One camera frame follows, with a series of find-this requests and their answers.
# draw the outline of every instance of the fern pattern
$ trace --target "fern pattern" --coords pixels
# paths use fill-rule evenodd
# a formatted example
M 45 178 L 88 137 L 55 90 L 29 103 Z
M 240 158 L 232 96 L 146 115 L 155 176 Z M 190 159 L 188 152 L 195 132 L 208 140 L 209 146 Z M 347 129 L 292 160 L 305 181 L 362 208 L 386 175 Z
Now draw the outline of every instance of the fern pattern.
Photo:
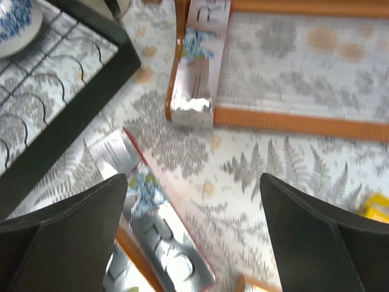
M 83 139 L 89 145 L 124 125 L 135 136 L 141 149 L 154 159 L 160 171 L 171 177 L 173 187 L 179 186 L 181 191 L 184 184 L 195 186 L 191 192 L 178 192 L 185 200 L 182 204 L 177 200 L 177 211 L 215 267 L 217 282 L 211 291 L 229 292 L 235 286 L 236 270 L 280 286 L 261 204 L 259 178 L 263 172 L 272 173 L 312 196 L 352 212 L 372 192 L 389 195 L 389 185 L 385 180 L 389 170 L 387 144 L 258 130 L 226 131 L 222 128 L 215 128 L 212 141 L 209 141 L 206 134 L 199 136 L 189 129 L 173 127 L 166 121 L 164 104 L 170 78 L 167 72 L 171 71 L 174 60 L 174 46 L 171 44 L 176 41 L 174 1 L 162 1 L 161 5 L 144 5 L 141 0 L 132 2 L 121 22 L 123 26 L 130 27 L 127 32 L 132 40 L 136 40 L 134 45 L 138 52 L 155 46 L 155 56 L 142 60 L 144 66 L 152 69 L 150 79 L 143 83 L 129 80 L 12 216 L 63 200 L 98 183 L 102 178 Z M 277 30 L 289 29 L 293 36 L 294 28 L 285 26 L 285 19 L 281 19 L 284 23 L 272 23 L 271 18 L 273 16 L 270 15 L 262 19 L 262 28 L 248 31 L 251 34 L 245 34 L 247 38 L 229 36 L 230 46 L 225 54 L 228 60 L 224 60 L 223 64 L 228 64 L 234 74 L 238 72 L 238 76 L 221 76 L 225 85 L 221 86 L 224 91 L 221 95 L 236 96 L 249 90 L 249 94 L 255 92 L 262 99 L 266 99 L 264 94 L 272 92 L 272 98 L 284 100 L 287 98 L 284 94 L 286 89 L 298 96 L 312 95 L 314 89 L 319 93 L 315 103 L 322 104 L 324 108 L 346 103 L 353 107 L 354 95 L 351 92 L 333 87 L 334 82 L 328 80 L 331 81 L 329 84 L 320 76 L 313 76 L 315 84 L 311 84 L 304 72 L 303 75 L 297 71 L 281 72 L 279 76 L 275 75 L 277 78 L 270 80 L 254 74 L 256 68 L 262 70 L 258 64 L 261 62 L 257 57 L 258 48 L 265 55 L 284 62 L 287 58 L 284 53 L 292 54 L 293 46 L 300 45 L 298 38 L 289 38 L 286 45 L 286 39 L 280 42 L 279 36 L 284 36 Z M 244 21 L 249 25 L 251 20 Z M 241 30 L 234 21 L 229 27 L 231 32 Z M 269 37 L 273 39 L 272 47 L 261 47 L 266 45 L 261 40 Z M 255 58 L 251 59 L 249 56 L 253 51 Z M 58 87 L 56 79 L 49 77 L 54 76 L 38 75 L 36 81 L 42 86 Z M 370 77 L 366 73 L 360 75 L 360 86 L 357 85 L 360 92 L 356 92 L 357 95 L 371 90 Z M 382 81 L 387 82 L 386 72 L 382 74 Z M 16 83 L 16 79 L 10 78 L 4 86 L 16 87 Z M 242 88 L 241 85 L 246 83 L 250 86 Z M 331 94 L 332 89 L 336 91 L 335 95 Z M 45 102 L 50 101 L 49 96 L 45 98 Z M 256 101 L 247 101 L 247 106 L 259 105 Z M 271 110 L 277 111 L 277 108 L 272 107 Z M 10 133 L 13 136 L 9 136 L 6 142 L 22 139 L 24 132 L 22 128 L 20 130 L 20 133 Z M 14 159 L 18 154 L 12 151 L 10 155 Z
M 44 189 L 44 187 L 46 189 L 37 196 L 33 208 L 69 198 L 101 180 L 101 174 L 89 153 L 86 142 L 83 141 L 83 151 L 78 162 L 75 162 L 70 148 L 40 181 L 36 189 Z
M 221 168 L 225 173 L 233 176 L 234 182 L 241 184 L 243 193 L 254 182 L 251 201 L 260 194 L 260 176 L 265 171 L 323 201 L 344 209 L 355 210 L 357 205 L 350 204 L 350 202 L 356 202 L 358 196 L 361 195 L 362 185 L 360 184 L 346 193 L 349 183 L 348 163 L 345 162 L 340 176 L 334 179 L 331 177 L 331 171 L 318 151 L 312 145 L 310 150 L 313 156 L 313 169 L 310 173 L 303 158 L 304 156 L 291 145 L 289 136 L 286 136 L 283 141 L 284 161 L 282 161 L 281 155 L 278 153 L 280 151 L 276 149 L 274 140 L 269 139 L 265 168 L 264 161 L 260 156 L 258 143 L 253 147 L 249 163 L 242 152 L 240 160 L 233 156 L 231 161 L 224 163 Z

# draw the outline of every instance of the wrapper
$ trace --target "wrapper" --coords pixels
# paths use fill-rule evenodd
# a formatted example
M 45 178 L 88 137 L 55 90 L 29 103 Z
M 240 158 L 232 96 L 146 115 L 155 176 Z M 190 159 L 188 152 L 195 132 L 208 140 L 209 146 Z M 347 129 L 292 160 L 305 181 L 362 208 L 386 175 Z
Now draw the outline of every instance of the wrapper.
M 125 173 L 123 217 L 164 291 L 202 291 L 215 281 L 133 137 L 118 129 L 89 147 L 102 176 Z
M 229 15 L 229 1 L 190 3 L 170 102 L 171 120 L 176 125 L 213 126 Z

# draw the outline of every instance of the blue and white china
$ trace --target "blue and white china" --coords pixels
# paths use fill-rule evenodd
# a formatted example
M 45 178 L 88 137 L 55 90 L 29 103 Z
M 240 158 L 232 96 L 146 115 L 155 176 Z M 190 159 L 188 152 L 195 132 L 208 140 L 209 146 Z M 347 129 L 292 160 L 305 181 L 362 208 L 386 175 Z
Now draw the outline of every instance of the blue and white china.
M 0 0 L 0 58 L 26 47 L 39 32 L 42 18 L 36 0 Z

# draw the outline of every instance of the orange wooden frame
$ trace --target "orange wooden frame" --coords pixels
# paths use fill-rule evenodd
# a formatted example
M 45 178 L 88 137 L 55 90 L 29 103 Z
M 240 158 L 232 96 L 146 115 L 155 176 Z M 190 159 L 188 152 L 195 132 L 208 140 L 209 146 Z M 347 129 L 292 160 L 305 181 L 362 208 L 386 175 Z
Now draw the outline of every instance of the orange wooden frame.
M 116 241 L 124 250 L 129 259 L 135 264 L 137 269 L 143 274 L 145 279 L 154 288 L 156 292 L 164 292 L 157 276 L 155 275 L 148 259 L 140 250 L 135 241 L 128 236 L 123 228 L 118 227 L 116 232 Z
M 177 42 L 165 103 L 165 115 L 168 120 L 171 120 L 170 102 L 182 52 L 190 0 L 174 0 L 174 2 L 176 5 Z M 389 18 L 388 0 L 231 0 L 231 2 L 232 13 L 257 12 Z M 389 125 L 384 123 L 274 114 L 220 106 L 215 107 L 214 124 L 389 142 Z
M 242 274 L 240 274 L 238 277 L 238 281 L 235 286 L 235 292 L 244 292 L 247 284 L 262 289 L 263 292 L 281 292 L 281 290 L 263 284 L 254 278 L 243 276 Z

